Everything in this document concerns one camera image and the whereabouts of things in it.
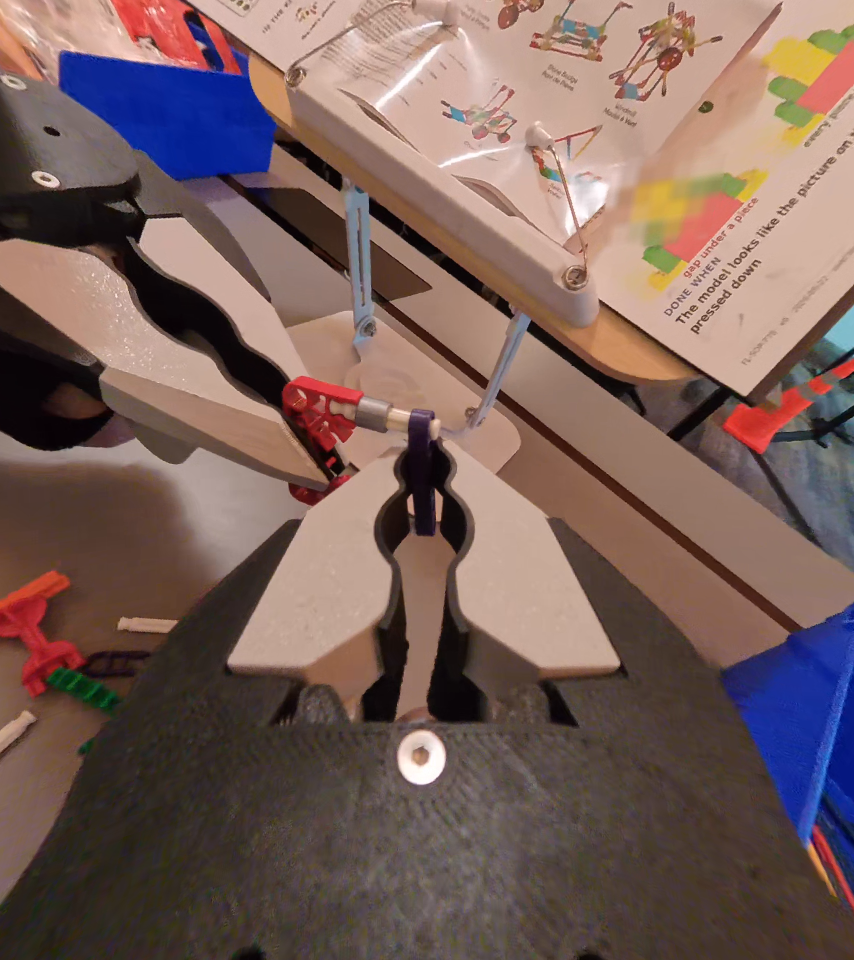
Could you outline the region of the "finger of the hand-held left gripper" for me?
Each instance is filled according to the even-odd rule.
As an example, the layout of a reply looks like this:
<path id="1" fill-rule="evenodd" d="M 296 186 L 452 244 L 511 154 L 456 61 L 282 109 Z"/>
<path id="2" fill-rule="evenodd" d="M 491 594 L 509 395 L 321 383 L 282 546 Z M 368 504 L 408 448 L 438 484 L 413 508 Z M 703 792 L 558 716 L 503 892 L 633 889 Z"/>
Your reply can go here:
<path id="1" fill-rule="evenodd" d="M 145 222 L 133 290 L 146 318 L 245 392 L 282 392 L 308 374 L 269 296 L 183 218 Z"/>
<path id="2" fill-rule="evenodd" d="M 326 488 L 324 470 L 281 414 L 155 327 L 130 284 L 95 255 L 0 241 L 0 288 L 96 357 L 104 402 L 136 426 L 296 486 Z"/>

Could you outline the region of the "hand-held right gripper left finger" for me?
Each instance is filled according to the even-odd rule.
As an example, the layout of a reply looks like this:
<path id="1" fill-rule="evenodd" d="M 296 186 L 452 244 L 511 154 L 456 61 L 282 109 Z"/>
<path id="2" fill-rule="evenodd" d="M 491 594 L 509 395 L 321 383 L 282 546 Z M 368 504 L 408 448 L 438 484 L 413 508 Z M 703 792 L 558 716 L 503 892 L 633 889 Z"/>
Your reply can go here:
<path id="1" fill-rule="evenodd" d="M 407 624 L 397 548 L 407 537 L 400 450 L 304 515 L 228 669 L 331 687 L 368 721 L 397 717 Z"/>

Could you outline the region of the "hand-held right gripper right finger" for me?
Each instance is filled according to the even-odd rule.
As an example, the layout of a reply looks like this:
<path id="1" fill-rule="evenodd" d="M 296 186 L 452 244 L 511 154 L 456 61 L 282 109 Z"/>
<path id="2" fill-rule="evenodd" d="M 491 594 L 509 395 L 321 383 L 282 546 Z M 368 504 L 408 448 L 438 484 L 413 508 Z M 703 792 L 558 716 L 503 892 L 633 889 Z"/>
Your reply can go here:
<path id="1" fill-rule="evenodd" d="M 432 480 L 454 552 L 433 717 L 479 721 L 517 689 L 616 673 L 621 658 L 546 513 L 453 442 L 437 444 Z"/>

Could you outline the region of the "plain blue plastic bin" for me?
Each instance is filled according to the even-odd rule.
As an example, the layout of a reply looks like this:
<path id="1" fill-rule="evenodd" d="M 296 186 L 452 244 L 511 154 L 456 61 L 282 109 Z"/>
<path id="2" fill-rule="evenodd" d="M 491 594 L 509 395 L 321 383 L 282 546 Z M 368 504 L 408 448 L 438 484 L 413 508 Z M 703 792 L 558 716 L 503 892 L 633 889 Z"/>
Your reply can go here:
<path id="1" fill-rule="evenodd" d="M 64 51 L 59 87 L 173 179 L 266 173 L 277 125 L 241 73 Z"/>

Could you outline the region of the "red purple green connector assembly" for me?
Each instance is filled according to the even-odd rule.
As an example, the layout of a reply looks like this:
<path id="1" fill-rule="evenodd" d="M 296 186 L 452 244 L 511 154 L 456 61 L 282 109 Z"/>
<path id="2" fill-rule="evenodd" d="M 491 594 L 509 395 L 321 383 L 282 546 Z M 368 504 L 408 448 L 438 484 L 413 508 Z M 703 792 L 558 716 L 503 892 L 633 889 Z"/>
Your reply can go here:
<path id="1" fill-rule="evenodd" d="M 403 409 L 361 390 L 307 376 L 289 381 L 281 399 L 283 412 L 325 455 L 324 464 L 330 470 L 338 444 L 350 439 L 357 428 L 404 435 L 407 446 L 402 475 L 412 506 L 413 530 L 419 537 L 436 534 L 434 459 L 442 423 L 433 411 Z"/>

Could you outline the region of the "purple connector piece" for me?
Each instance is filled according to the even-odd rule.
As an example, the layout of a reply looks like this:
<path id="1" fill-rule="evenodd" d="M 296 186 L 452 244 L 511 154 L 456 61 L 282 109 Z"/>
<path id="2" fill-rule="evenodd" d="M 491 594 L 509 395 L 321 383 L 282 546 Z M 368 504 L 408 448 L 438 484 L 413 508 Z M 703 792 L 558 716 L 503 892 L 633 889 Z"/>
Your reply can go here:
<path id="1" fill-rule="evenodd" d="M 152 656 L 145 650 L 104 650 L 90 654 L 80 672 L 95 680 L 133 679 Z"/>

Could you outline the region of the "green connector piece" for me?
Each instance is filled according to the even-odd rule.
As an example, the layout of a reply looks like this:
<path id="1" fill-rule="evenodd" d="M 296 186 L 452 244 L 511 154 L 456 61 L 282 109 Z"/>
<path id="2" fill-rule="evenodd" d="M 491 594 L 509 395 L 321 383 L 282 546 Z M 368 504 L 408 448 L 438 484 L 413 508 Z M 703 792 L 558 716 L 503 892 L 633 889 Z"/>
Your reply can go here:
<path id="1" fill-rule="evenodd" d="M 114 714 L 122 702 L 117 693 L 96 678 L 67 667 L 54 669 L 46 678 L 46 686 L 107 715 Z"/>

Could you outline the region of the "blue bin with white tag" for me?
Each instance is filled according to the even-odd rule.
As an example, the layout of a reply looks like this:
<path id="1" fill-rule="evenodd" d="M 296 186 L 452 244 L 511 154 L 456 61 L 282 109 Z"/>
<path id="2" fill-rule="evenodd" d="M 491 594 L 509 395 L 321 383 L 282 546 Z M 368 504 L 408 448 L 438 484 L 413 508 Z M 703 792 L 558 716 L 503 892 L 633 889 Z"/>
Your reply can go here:
<path id="1" fill-rule="evenodd" d="M 821 814 L 854 828 L 854 603 L 721 681 L 808 852 Z"/>

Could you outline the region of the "person's left hand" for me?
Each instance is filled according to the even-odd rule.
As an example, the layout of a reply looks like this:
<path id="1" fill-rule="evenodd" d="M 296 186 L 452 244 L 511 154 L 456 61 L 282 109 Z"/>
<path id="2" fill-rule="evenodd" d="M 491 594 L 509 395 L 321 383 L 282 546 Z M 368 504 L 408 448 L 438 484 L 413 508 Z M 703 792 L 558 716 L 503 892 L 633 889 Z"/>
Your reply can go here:
<path id="1" fill-rule="evenodd" d="M 1 349 L 0 433 L 40 451 L 112 449 L 135 439 L 130 421 L 64 370 Z"/>

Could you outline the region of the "printed toy packaging bag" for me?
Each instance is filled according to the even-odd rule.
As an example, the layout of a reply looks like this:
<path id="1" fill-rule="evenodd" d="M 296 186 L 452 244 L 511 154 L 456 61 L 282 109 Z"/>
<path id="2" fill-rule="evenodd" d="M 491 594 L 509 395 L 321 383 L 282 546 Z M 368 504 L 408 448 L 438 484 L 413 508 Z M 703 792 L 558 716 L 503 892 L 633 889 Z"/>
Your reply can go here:
<path id="1" fill-rule="evenodd" d="M 0 1 L 3 66 L 56 85 L 66 53 L 243 73 L 222 30 L 185 2 Z"/>

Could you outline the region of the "white document stand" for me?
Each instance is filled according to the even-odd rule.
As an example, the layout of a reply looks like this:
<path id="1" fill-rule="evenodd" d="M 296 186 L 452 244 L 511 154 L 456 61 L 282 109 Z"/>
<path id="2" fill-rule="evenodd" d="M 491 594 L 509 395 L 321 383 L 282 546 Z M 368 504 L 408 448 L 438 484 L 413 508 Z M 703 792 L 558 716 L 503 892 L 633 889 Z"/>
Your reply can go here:
<path id="1" fill-rule="evenodd" d="M 481 426 L 531 322 L 606 376 L 635 385 L 680 383 L 701 374 L 636 329 L 596 293 L 574 254 L 511 217 L 378 125 L 333 86 L 286 74 L 252 54 L 255 95 L 281 129 L 467 270 L 515 313 L 488 385 L 453 438 Z"/>

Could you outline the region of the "orange red connector piece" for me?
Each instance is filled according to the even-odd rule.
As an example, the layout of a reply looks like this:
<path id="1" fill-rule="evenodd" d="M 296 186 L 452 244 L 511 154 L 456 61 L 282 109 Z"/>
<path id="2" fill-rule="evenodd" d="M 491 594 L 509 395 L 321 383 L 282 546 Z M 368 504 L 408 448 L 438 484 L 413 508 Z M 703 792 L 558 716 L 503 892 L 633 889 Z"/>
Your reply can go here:
<path id="1" fill-rule="evenodd" d="M 66 575 L 51 570 L 0 600 L 0 638 L 24 644 L 28 657 L 21 684 L 31 698 L 45 692 L 58 669 L 81 670 L 86 665 L 86 657 L 73 643 L 49 640 L 41 628 L 48 602 L 70 586 Z"/>

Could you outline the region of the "orange traffic cone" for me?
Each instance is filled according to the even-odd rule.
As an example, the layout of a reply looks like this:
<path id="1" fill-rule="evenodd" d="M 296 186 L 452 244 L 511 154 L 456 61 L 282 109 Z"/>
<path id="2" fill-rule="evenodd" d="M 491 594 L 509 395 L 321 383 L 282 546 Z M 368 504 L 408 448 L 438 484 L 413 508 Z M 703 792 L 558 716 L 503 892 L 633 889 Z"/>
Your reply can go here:
<path id="1" fill-rule="evenodd" d="M 854 374 L 854 357 L 784 390 L 775 407 L 740 404 L 723 422 L 722 430 L 753 453 L 763 454 L 774 443 L 814 440 L 817 429 L 786 431 L 821 397 Z"/>

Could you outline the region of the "toy models picture leaflet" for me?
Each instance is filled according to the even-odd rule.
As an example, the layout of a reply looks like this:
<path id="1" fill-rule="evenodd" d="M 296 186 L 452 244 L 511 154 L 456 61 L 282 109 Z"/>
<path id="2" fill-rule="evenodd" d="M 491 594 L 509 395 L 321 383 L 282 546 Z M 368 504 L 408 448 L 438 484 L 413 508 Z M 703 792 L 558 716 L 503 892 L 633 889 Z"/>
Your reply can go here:
<path id="1" fill-rule="evenodd" d="M 195 2 L 564 244 L 630 182 L 778 2 Z"/>

